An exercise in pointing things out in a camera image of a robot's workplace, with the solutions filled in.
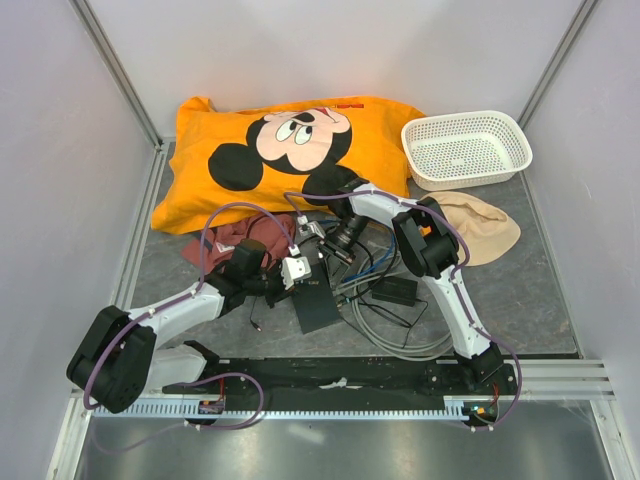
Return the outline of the black network switch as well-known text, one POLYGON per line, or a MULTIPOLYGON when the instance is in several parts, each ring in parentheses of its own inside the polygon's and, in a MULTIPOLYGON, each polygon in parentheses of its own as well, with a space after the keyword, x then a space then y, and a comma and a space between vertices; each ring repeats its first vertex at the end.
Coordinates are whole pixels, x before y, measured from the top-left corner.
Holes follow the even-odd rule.
POLYGON ((341 320, 328 278, 320 264, 312 265, 311 277, 295 286, 292 301, 303 335, 341 320))

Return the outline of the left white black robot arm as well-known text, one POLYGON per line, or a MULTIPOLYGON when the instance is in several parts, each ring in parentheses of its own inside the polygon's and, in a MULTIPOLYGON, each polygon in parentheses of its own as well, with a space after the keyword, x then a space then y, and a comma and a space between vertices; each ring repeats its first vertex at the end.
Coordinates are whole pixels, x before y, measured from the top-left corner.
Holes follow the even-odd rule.
POLYGON ((72 356, 67 378, 83 392, 86 409, 121 413, 149 390, 188 384, 208 393, 219 382, 218 367, 195 344, 166 348, 187 330, 220 318, 248 297, 274 305, 308 277, 310 265, 298 248, 281 260, 266 247, 244 240, 231 257, 186 290, 146 307, 125 311, 109 305, 98 312, 72 356))

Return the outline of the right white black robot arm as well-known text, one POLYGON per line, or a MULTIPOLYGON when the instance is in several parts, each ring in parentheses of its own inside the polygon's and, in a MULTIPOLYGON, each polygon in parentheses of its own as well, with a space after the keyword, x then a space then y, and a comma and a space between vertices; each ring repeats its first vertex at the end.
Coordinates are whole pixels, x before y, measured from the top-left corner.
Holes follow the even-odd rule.
POLYGON ((461 364, 460 386, 473 394, 489 387, 503 359, 496 342, 481 331, 483 325, 461 275, 462 238, 437 202, 398 197, 360 178, 316 201, 341 220, 337 230, 320 242, 320 251, 345 265, 353 263, 353 245, 371 220, 392 230, 404 265, 424 280, 444 316, 461 364))

